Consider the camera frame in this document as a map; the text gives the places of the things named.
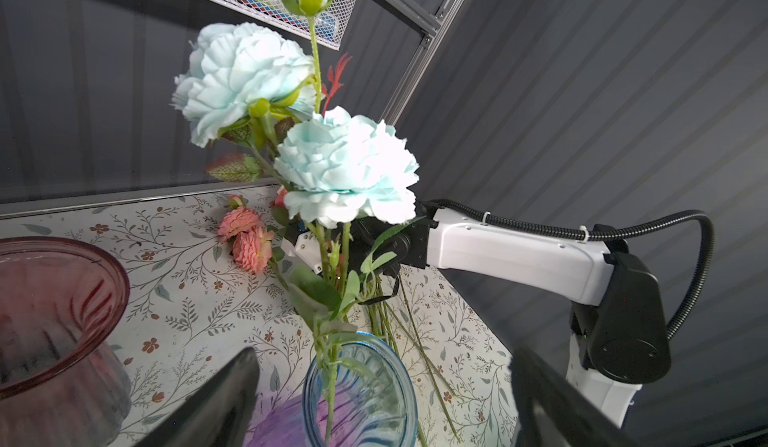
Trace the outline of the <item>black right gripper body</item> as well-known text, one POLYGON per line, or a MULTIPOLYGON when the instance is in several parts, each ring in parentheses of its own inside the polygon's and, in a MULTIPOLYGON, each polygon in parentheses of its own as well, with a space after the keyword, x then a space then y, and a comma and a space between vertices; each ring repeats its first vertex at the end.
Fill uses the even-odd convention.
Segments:
MULTIPOLYGON (((394 259, 389 261, 386 267, 406 265, 425 268, 429 233, 438 225, 438 222, 433 219, 435 212, 435 206, 430 204, 425 206, 417 202, 416 216, 420 217, 420 220, 412 220, 407 227, 384 240, 375 248, 372 259, 376 260, 386 252, 394 252, 394 259)), ((391 228, 393 228, 392 224, 387 224, 375 217, 354 220, 351 223, 350 267, 360 271, 363 260, 374 248, 377 239, 391 228)))

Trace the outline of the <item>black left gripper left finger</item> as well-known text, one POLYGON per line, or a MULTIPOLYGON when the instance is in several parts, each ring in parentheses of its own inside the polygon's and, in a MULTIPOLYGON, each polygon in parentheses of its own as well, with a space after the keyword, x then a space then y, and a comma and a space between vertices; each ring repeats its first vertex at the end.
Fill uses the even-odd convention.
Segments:
POLYGON ((246 347, 138 444, 242 446, 259 376, 257 353, 246 347))

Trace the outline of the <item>light blue peony flower stem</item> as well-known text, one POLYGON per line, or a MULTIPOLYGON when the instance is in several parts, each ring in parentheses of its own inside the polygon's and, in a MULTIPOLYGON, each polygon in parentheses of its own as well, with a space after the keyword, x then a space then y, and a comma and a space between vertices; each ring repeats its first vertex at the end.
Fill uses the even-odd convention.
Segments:
POLYGON ((209 174, 230 183, 278 181, 279 211, 318 246, 319 266, 298 266, 281 284, 313 335, 331 441, 339 374, 364 372, 342 352, 355 332, 348 313, 374 294, 375 272, 388 261, 372 249, 354 266, 352 226, 378 220, 398 229, 412 220, 417 161, 391 125, 329 107, 337 84, 323 81, 317 46, 304 50, 264 26, 203 27, 175 86, 171 102, 189 121, 194 145, 240 147, 209 174))

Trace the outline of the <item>purple blue glass vase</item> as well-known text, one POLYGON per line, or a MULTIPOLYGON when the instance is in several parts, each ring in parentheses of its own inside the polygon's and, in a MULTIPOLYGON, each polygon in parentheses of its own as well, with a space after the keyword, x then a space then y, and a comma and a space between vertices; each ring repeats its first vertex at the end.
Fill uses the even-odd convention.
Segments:
POLYGON ((410 376, 383 340, 364 332, 348 338, 337 366, 334 409, 312 362, 299 393, 253 422, 247 446, 414 446, 418 407, 410 376), (332 434, 325 441, 328 416, 332 434))

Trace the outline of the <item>pink coral rose stem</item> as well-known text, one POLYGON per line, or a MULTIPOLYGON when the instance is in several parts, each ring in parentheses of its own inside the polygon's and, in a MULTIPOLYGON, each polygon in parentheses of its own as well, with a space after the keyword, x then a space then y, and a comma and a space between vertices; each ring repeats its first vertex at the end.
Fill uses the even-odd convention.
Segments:
POLYGON ((423 374, 429 380, 431 393, 440 406, 447 430, 455 442, 461 441, 462 437, 449 410, 457 392, 428 355, 424 337, 420 334, 415 320, 415 309, 403 285, 402 275, 399 272, 393 275, 374 274, 366 282, 364 293, 366 302, 363 306, 371 332, 390 346, 398 357, 402 357, 398 336, 401 336, 403 343, 410 343, 411 349, 423 364, 423 374))

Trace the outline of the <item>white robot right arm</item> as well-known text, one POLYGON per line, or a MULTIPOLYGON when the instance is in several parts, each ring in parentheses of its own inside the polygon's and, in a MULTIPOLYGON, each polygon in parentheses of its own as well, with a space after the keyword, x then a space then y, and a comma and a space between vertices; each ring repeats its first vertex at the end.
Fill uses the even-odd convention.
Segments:
POLYGON ((504 227, 489 213, 443 203, 380 246, 387 224, 354 222, 351 263, 391 249, 398 263, 503 279, 570 302, 567 381, 617 427, 636 393, 671 366, 657 278, 622 240, 583 231, 574 240, 504 227))

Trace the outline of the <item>pink peony flower stem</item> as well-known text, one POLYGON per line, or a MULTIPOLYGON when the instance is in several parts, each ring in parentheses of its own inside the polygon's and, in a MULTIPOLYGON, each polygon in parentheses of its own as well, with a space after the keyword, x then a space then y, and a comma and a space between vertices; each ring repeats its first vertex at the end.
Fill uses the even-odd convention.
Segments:
POLYGON ((270 270, 285 286, 285 277, 279 271, 283 254, 273 246, 276 239, 283 239, 285 229, 268 225, 240 195, 231 195, 228 207, 218 224, 217 235, 221 242, 231 244, 235 264, 249 274, 264 274, 270 270))

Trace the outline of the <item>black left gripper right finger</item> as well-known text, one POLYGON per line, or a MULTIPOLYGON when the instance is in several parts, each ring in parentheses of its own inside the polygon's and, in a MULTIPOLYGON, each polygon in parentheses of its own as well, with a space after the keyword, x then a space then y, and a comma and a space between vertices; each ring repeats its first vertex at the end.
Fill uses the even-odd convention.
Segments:
POLYGON ((514 446, 634 446, 533 350, 514 350, 511 385, 518 410, 514 446))

